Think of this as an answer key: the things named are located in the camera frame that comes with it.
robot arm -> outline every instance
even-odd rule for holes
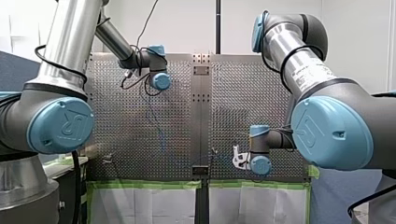
[[[292,139],[306,160],[344,171],[396,168],[394,99],[371,96],[323,63],[327,36],[319,20],[264,12],[255,22],[252,48],[266,64],[274,63],[296,102],[290,108]]]
[[[163,46],[133,50],[101,13],[105,4],[59,0],[37,77],[25,83],[20,100],[14,95],[0,98],[0,155],[61,154],[87,141],[93,113],[86,103],[84,74],[95,33],[119,58],[121,67],[149,67],[150,85],[160,91],[169,88]]]

gray partition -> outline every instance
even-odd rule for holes
[[[233,168],[232,143],[248,150],[251,124],[282,126],[289,96],[279,76],[263,66],[260,56],[166,58],[171,89],[151,98],[143,91],[142,98],[140,84],[127,91],[120,88],[125,71],[114,56],[92,55],[86,90],[96,126],[87,146],[92,159],[89,178],[191,180],[191,167],[200,164],[210,166],[211,178],[250,178]],[[153,117],[147,118],[148,100],[158,126]],[[213,157],[212,148],[218,152]],[[267,180],[306,181],[305,163],[297,151],[275,149],[271,160],[274,170]]]

metal panel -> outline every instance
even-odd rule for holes
[[[248,150],[251,124],[281,127],[289,95],[260,56],[205,56],[208,61],[203,63],[197,55],[167,55],[172,88],[150,99],[165,135],[164,147],[156,125],[147,119],[150,110],[139,87],[123,91],[124,70],[116,58],[104,53],[92,56],[86,91],[96,127],[86,148],[92,159],[89,179],[189,180],[193,164],[209,163],[211,178],[250,178],[233,167],[232,143]],[[202,66],[209,67],[208,74]],[[208,154],[212,148],[218,152],[214,158]],[[274,169],[267,179],[307,178],[298,152],[275,149],[271,160]]]
[[[167,55],[172,88],[151,98],[140,84],[120,88],[125,70],[113,55],[97,53],[92,59],[86,89],[96,127],[86,152],[92,158],[89,178],[190,179],[191,55]]]
[[[217,179],[256,178],[236,170],[232,163],[233,142],[248,151],[248,130],[252,124],[283,126],[289,94],[279,75],[264,67],[260,56],[213,55],[210,148],[218,152],[211,166]],[[267,180],[304,181],[304,159],[295,152],[273,149],[272,173]]]

silver robot arm segment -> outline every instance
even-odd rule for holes
[[[111,23],[110,18],[101,11],[96,36],[119,58],[119,65],[126,69],[148,67],[149,84],[152,88],[164,91],[170,87],[170,77],[167,74],[165,52],[162,45],[153,45],[139,49],[138,46],[128,44],[120,32]]]
[[[396,101],[371,96],[324,64],[327,36],[318,19],[264,12],[252,48],[274,63],[297,102],[290,109],[292,137],[308,161],[345,171],[396,168]]]

black cable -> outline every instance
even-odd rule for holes
[[[81,72],[79,72],[77,70],[73,70],[73,69],[67,68],[67,67],[65,67],[65,66],[63,66],[61,64],[58,64],[58,63],[55,63],[55,62],[51,62],[51,61],[47,60],[46,58],[44,58],[44,56],[40,54],[39,50],[44,49],[45,47],[46,47],[46,45],[42,45],[42,46],[38,46],[37,48],[35,48],[35,55],[39,59],[41,59],[43,62],[48,63],[48,64],[50,64],[50,65],[52,65],[52,66],[54,66],[56,68],[63,69],[65,71],[67,71],[67,72],[71,72],[73,74],[76,74],[76,75],[78,75],[78,76],[80,76],[82,78],[82,80],[84,81],[84,84],[87,83],[88,79],[83,73],[81,73]]]
[[[372,194],[372,195],[370,195],[370,196],[368,196],[368,197],[365,197],[365,198],[361,199],[360,201],[358,201],[358,202],[353,203],[352,205],[350,205],[350,206],[348,207],[348,209],[347,209],[347,213],[349,214],[350,217],[352,217],[352,215],[353,215],[353,210],[354,210],[356,207],[360,206],[361,204],[367,203],[367,202],[369,202],[369,201],[371,201],[371,200],[373,200],[373,199],[376,199],[376,198],[378,198],[378,197],[380,197],[380,196],[382,196],[382,195],[385,195],[385,194],[387,194],[387,193],[389,193],[389,192],[391,192],[391,191],[394,191],[394,190],[396,190],[396,185],[393,185],[393,186],[391,186],[391,187],[389,187],[389,188],[387,188],[387,189],[380,190],[380,191],[377,192],[377,193],[374,193],[374,194]]]
[[[145,31],[146,31],[146,28],[149,23],[149,19],[151,18],[152,12],[154,11],[155,6],[157,6],[157,3],[158,3],[158,0],[155,0],[155,3],[151,8],[150,13],[148,14],[148,18],[146,19],[146,23],[145,23],[145,26],[143,27],[142,33],[140,33],[139,37],[137,38],[137,44],[136,44],[137,46],[139,46],[140,37],[142,37],[143,33],[145,33]]]
[[[134,82],[133,84],[131,84],[129,87],[124,87],[125,81],[126,81],[126,79],[127,79],[127,77],[125,77],[125,78],[122,80],[120,87],[121,87],[123,90],[129,90],[129,89],[131,89],[133,86],[137,85],[140,81],[142,81],[145,77],[147,77],[147,76],[149,76],[149,75],[150,75],[150,73],[145,74],[144,76],[142,76],[141,78],[139,78],[136,82]]]
[[[75,180],[75,188],[76,188],[75,207],[74,207],[74,214],[73,214],[73,222],[72,222],[72,224],[78,224],[79,209],[81,207],[81,170],[80,170],[80,167],[79,167],[77,151],[72,151],[72,157],[73,157],[73,164],[74,164],[74,170],[75,170],[75,175],[76,175],[76,180]]]
[[[396,97],[396,92],[384,92],[373,94],[374,97]]]
[[[297,52],[303,50],[303,49],[316,49],[319,54],[320,54],[320,59],[323,61],[324,60],[324,53],[321,50],[321,48],[319,48],[318,46],[315,45],[304,45],[304,46],[300,46],[296,49],[293,49],[291,52],[289,52],[288,55],[286,55],[285,59],[282,62],[282,65],[280,66],[280,80],[282,81],[282,85],[286,88],[286,90],[288,90],[291,93],[290,88],[288,87],[288,85],[286,84],[286,80],[285,80],[285,67],[286,67],[286,63],[288,62],[288,60]]]
[[[158,91],[158,92],[156,92],[156,93],[154,93],[154,94],[151,94],[151,93],[149,92],[149,90],[148,90],[149,78],[150,78],[150,76],[146,77],[146,80],[145,80],[145,92],[146,92],[146,94],[147,94],[148,96],[157,96],[157,95],[161,94],[161,92],[163,92],[163,91]]]
[[[281,146],[283,146],[284,143],[284,138],[286,138],[288,140],[288,142],[291,144],[292,149],[289,150],[287,148],[283,148],[288,152],[294,152],[294,149],[296,148],[296,146],[294,145],[294,142],[288,137],[287,133],[292,133],[292,130],[285,130],[285,129],[272,129],[271,131],[280,133],[281,136]]]
[[[285,59],[284,59],[283,62],[282,62],[282,65],[281,65],[281,67],[280,67],[280,71],[276,70],[275,68],[273,68],[272,66],[270,66],[270,65],[268,64],[267,60],[265,59],[265,55],[264,55],[265,22],[266,22],[266,19],[267,19],[268,16],[269,16],[269,12],[268,12],[267,10],[265,10],[265,11],[262,13],[262,37],[261,37],[261,39],[262,39],[262,45],[261,45],[262,61],[264,62],[265,66],[266,66],[268,69],[270,69],[271,71],[273,71],[273,72],[275,72],[275,73],[280,74],[280,80],[281,80],[281,82],[282,82],[282,85],[285,87],[286,90],[288,90],[288,92],[291,93],[291,90],[290,90],[289,86],[286,84],[285,75],[284,75],[284,70],[285,70],[285,67],[286,67],[286,63],[287,63],[287,61],[289,60],[289,58],[290,58],[291,56],[293,56],[295,53],[297,53],[298,51],[300,51],[301,49],[310,48],[310,49],[316,49],[316,50],[319,52],[319,54],[320,54],[320,59],[323,61],[323,60],[324,60],[324,53],[323,53],[323,51],[321,50],[321,48],[319,48],[319,47],[317,47],[317,46],[314,46],[314,45],[305,45],[305,46],[301,46],[301,47],[299,47],[299,48],[297,48],[297,49],[292,50],[292,51],[285,57]]]
[[[149,48],[140,48],[140,49],[145,49],[147,51],[150,51],[151,53],[157,55],[158,57],[162,58],[165,61],[165,64],[168,65],[168,61],[166,60],[165,57],[163,57],[161,54],[159,54],[158,52],[156,52],[155,50],[149,49]]]

